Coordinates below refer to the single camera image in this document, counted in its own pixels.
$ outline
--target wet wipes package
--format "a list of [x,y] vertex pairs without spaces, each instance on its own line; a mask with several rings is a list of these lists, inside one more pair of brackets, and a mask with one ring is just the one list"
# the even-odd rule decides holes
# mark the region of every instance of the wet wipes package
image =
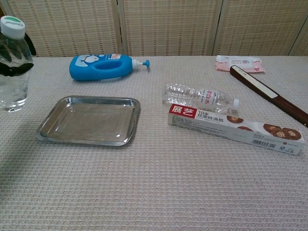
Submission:
[[248,73],[265,72],[262,67],[262,61],[258,57],[252,56],[216,56],[216,70],[230,71],[230,67],[237,65]]

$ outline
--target parchment paper box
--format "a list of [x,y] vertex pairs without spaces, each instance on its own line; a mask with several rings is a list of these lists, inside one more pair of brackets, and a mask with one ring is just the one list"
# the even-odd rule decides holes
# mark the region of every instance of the parchment paper box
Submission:
[[303,134],[292,128],[251,122],[178,104],[171,105],[168,124],[293,155],[305,145]]

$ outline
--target textured tablecloth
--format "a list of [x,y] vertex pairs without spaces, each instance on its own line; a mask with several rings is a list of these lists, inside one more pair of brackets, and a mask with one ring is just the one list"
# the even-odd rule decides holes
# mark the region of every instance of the textured tablecloth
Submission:
[[[280,153],[167,124],[162,86],[177,82],[240,99],[239,116],[308,129],[227,72],[214,57],[142,57],[120,80],[76,82],[71,58],[35,58],[26,107],[0,112],[0,230],[308,230],[308,148]],[[308,57],[262,57],[254,75],[308,112]],[[38,141],[68,95],[136,98],[126,146]]]

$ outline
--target stainless steel tray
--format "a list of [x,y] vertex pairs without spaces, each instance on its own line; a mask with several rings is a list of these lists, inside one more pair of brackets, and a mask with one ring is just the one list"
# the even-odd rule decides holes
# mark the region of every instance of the stainless steel tray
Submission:
[[140,103],[133,98],[67,96],[37,130],[37,139],[120,146],[133,135]]

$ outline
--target bottle cap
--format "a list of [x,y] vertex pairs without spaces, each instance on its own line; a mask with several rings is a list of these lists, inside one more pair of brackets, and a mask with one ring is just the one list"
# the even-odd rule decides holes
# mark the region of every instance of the bottle cap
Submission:
[[13,39],[22,39],[26,27],[23,21],[13,16],[3,16],[0,19],[1,32]]
[[146,66],[147,68],[150,68],[150,61],[149,60],[146,60],[145,62],[139,62],[138,60],[136,59],[132,59],[132,65],[133,65],[133,69],[136,69],[138,68],[139,65],[144,65]]
[[239,103],[240,103],[240,101],[238,100],[238,99],[234,99],[234,101],[233,101],[233,109],[237,109],[238,107],[239,107]]

